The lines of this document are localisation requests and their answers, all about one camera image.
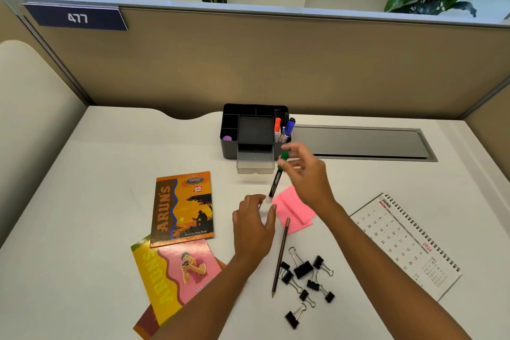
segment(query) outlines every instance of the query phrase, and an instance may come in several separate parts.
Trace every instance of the hand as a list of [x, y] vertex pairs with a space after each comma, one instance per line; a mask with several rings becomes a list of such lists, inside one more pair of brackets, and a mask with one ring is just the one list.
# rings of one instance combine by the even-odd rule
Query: hand
[[237, 258], [253, 272], [271, 250], [274, 237], [274, 223], [277, 206], [273, 204], [267, 215], [266, 225], [262, 223], [258, 206], [265, 195], [246, 195], [239, 203], [239, 209], [232, 213], [233, 245]]
[[289, 175], [301, 201], [317, 214], [324, 206], [335, 203], [326, 175], [326, 164], [302, 143], [283, 144], [282, 149], [289, 150], [289, 158], [297, 157], [292, 161], [279, 159], [278, 165]]

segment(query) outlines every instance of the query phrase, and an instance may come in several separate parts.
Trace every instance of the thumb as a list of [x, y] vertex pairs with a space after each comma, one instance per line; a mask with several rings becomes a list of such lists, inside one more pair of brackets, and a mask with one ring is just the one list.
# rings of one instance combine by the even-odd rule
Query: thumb
[[266, 230], [274, 231], [274, 224], [277, 220], [277, 205], [273, 204], [271, 208], [269, 208], [269, 212], [267, 213], [266, 219]]
[[297, 173], [296, 169], [290, 163], [284, 159], [278, 160], [278, 165], [283, 168], [283, 170], [289, 175], [290, 181], [292, 184], [296, 184], [297, 180], [299, 180], [299, 173]]

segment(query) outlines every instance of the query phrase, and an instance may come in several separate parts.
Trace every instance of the desk organizer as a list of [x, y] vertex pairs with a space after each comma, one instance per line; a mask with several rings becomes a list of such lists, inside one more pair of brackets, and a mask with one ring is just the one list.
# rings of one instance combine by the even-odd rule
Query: desk organizer
[[[289, 111], [283, 105], [224, 105], [221, 151], [225, 159], [238, 160], [238, 173], [273, 173], [274, 162], [282, 153], [282, 143], [274, 141], [275, 109], [282, 120]], [[224, 136], [232, 137], [232, 141], [223, 140]]]

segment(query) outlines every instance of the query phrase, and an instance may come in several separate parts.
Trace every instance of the blue marker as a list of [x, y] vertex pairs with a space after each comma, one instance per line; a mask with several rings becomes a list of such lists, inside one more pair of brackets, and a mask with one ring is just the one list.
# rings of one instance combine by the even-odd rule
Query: blue marker
[[296, 120], [291, 117], [289, 119], [289, 122], [287, 123], [287, 126], [285, 126], [285, 131], [284, 133], [280, 136], [279, 138], [279, 142], [280, 143], [286, 143], [288, 138], [290, 137], [291, 133], [292, 133], [292, 130], [294, 129], [294, 125], [296, 125]]

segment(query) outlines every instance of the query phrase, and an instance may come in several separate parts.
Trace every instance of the oval logo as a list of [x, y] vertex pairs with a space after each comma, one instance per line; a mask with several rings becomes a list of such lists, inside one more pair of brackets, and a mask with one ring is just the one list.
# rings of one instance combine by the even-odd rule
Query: oval logo
[[201, 177], [197, 176], [195, 178], [189, 178], [188, 180], [186, 180], [186, 183], [194, 185], [194, 184], [201, 183], [203, 181], [204, 181], [204, 178], [201, 178]]

